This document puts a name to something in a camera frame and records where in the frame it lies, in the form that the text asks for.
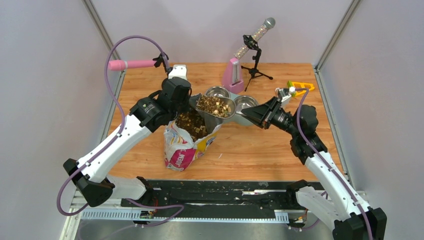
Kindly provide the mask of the pet food bag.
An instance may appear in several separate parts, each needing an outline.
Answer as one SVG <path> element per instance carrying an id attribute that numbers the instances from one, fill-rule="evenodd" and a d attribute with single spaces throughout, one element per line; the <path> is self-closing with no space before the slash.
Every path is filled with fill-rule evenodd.
<path id="1" fill-rule="evenodd" d="M 202 157 L 214 142 L 223 123 L 220 119 L 202 116 L 194 106 L 165 127 L 164 164 L 173 171 L 186 170 Z"/>

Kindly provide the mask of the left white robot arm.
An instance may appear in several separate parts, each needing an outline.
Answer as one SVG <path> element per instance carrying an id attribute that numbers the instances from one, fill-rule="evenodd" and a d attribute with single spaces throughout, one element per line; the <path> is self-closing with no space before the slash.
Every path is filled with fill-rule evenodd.
<path id="1" fill-rule="evenodd" d="M 161 89 L 139 99 L 124 122 L 95 149 L 78 160 L 64 162 L 63 168 L 88 206 L 94 208 L 109 199 L 133 199 L 142 207 L 152 203 L 153 193 L 142 177 L 122 178 L 109 172 L 137 143 L 188 110 L 191 94 L 187 79 L 164 79 Z"/>

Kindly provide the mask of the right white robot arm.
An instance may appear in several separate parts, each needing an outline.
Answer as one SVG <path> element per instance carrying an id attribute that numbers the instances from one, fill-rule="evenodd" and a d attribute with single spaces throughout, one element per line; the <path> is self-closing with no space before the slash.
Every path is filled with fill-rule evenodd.
<path id="1" fill-rule="evenodd" d="M 331 230 L 335 240 L 384 239 L 387 215 L 380 207 L 371 207 L 340 172 L 316 132 L 319 121 L 314 106 L 302 104 L 291 114 L 282 108 L 280 99 L 272 97 L 241 112 L 262 129 L 273 125 L 290 134 L 293 155 L 317 177 L 329 197 L 326 199 L 305 180 L 299 180 L 288 187 L 285 195 L 290 208 L 302 206 L 311 211 Z"/>

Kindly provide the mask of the metal food scoop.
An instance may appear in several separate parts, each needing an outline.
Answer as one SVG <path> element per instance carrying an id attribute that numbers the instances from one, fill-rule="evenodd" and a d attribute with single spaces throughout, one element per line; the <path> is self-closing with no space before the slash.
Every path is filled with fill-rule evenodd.
<path id="1" fill-rule="evenodd" d="M 234 114 L 229 106 L 229 101 L 230 99 L 228 98 L 200 95 L 198 100 L 195 100 L 194 106 L 196 110 L 202 113 L 215 118 L 226 119 Z"/>

